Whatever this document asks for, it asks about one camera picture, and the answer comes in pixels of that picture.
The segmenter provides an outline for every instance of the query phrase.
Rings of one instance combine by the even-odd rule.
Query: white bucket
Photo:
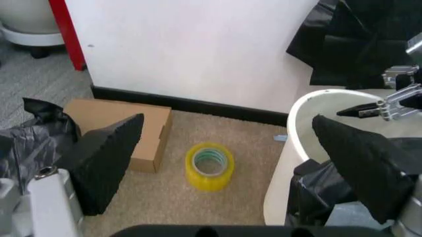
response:
[[[267,225],[284,225],[290,179],[296,166],[308,159],[324,162],[328,154],[320,145],[312,129],[312,119],[318,115],[365,131],[376,132],[385,137],[422,137],[420,114],[386,122],[381,117],[350,118],[339,117],[338,111],[381,99],[359,91],[328,89],[311,92],[295,102],[287,121],[288,139],[275,168],[264,201],[264,219]]]

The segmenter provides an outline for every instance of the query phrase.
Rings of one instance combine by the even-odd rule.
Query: black baseboard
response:
[[[210,103],[205,101],[183,99],[170,96],[146,94],[118,89],[109,89],[92,86],[92,93],[96,99],[118,100],[149,105],[171,107],[174,110],[215,115],[232,119],[240,119],[253,122],[261,122],[285,127],[287,116],[285,113],[277,113],[266,110],[257,110],[232,105]]]

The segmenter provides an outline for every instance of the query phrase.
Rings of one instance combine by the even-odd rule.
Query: yellow tape roll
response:
[[[217,174],[205,174],[198,170],[195,161],[201,159],[203,153],[215,153],[217,160],[222,164],[223,170]],[[192,147],[185,159],[186,177],[197,189],[203,191],[218,191],[223,189],[230,181],[234,170],[233,155],[224,146],[205,142]]]

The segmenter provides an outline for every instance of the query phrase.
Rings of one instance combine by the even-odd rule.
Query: red pole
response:
[[[70,60],[77,71],[83,71],[85,67],[85,58],[73,27],[65,0],[49,0],[51,10],[53,10],[54,18],[66,45]]]

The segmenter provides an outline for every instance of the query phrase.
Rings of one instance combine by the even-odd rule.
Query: metal clamp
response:
[[[392,89],[396,88],[396,77],[398,75],[408,75],[411,78],[412,83],[415,82],[413,79],[413,75],[418,72],[419,66],[393,66],[384,71],[382,78],[384,80],[384,84],[389,86]]]
[[[34,176],[35,180],[39,180],[45,177],[48,177],[53,174],[58,174],[56,166],[46,166],[41,168],[38,173]]]
[[[380,116],[385,121],[391,121],[393,119],[397,120],[402,117],[420,112],[418,109],[407,108],[400,105],[400,101],[419,94],[422,94],[422,85],[411,84],[408,87],[405,87],[387,96],[385,100],[378,101],[377,106],[380,112]]]

